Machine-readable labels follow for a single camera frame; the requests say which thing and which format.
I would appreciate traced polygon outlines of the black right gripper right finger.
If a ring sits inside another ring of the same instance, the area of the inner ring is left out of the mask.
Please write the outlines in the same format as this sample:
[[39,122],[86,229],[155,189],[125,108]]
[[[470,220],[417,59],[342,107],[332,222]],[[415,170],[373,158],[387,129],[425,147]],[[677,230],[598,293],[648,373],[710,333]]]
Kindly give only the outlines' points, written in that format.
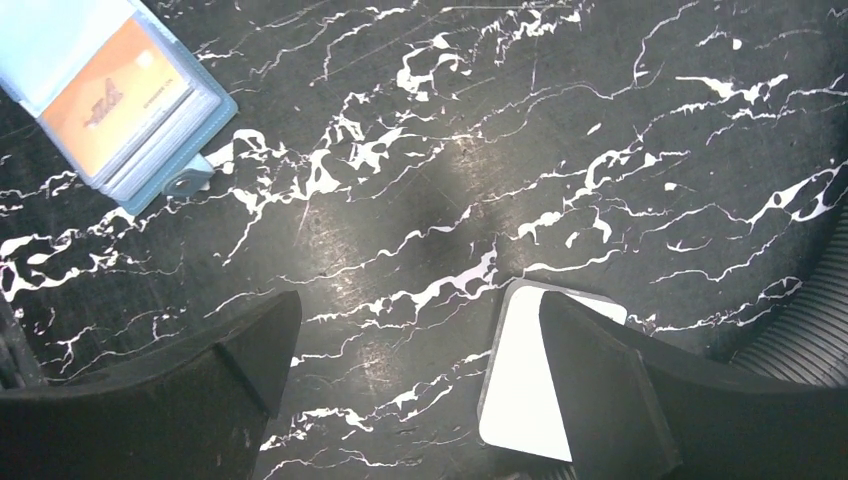
[[693,355],[560,292],[538,318],[576,478],[846,477],[845,388]]

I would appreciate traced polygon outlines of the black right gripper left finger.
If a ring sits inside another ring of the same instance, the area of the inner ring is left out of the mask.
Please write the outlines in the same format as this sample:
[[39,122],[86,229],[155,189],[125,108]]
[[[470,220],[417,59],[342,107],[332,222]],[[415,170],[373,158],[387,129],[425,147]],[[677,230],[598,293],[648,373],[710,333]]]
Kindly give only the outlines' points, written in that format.
[[1,393],[5,479],[248,479],[302,321],[294,291],[60,386]]

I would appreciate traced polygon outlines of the light blue card holder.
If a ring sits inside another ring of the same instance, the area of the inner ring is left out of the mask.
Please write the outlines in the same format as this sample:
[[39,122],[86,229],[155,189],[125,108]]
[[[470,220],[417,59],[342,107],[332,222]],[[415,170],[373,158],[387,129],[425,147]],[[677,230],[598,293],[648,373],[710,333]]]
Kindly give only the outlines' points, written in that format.
[[187,197],[232,97],[139,1],[5,1],[1,86],[83,182],[126,212]]

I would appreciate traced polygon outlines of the orange VIP credit card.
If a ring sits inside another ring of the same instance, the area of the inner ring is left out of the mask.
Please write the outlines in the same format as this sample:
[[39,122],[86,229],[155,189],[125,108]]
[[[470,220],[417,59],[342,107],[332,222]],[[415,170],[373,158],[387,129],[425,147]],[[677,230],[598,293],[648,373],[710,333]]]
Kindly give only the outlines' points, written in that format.
[[132,16],[46,107],[41,120],[85,178],[120,168],[192,94],[145,22]]

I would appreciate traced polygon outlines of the white rectangular box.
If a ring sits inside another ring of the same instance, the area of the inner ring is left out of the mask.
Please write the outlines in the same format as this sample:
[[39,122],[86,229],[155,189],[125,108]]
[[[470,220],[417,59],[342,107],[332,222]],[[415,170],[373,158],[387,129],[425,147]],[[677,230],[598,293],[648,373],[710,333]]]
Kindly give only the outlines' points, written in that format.
[[612,299],[517,279],[506,288],[480,394],[478,431],[490,446],[570,462],[571,450],[547,361],[539,307],[560,292],[623,325],[628,312]]

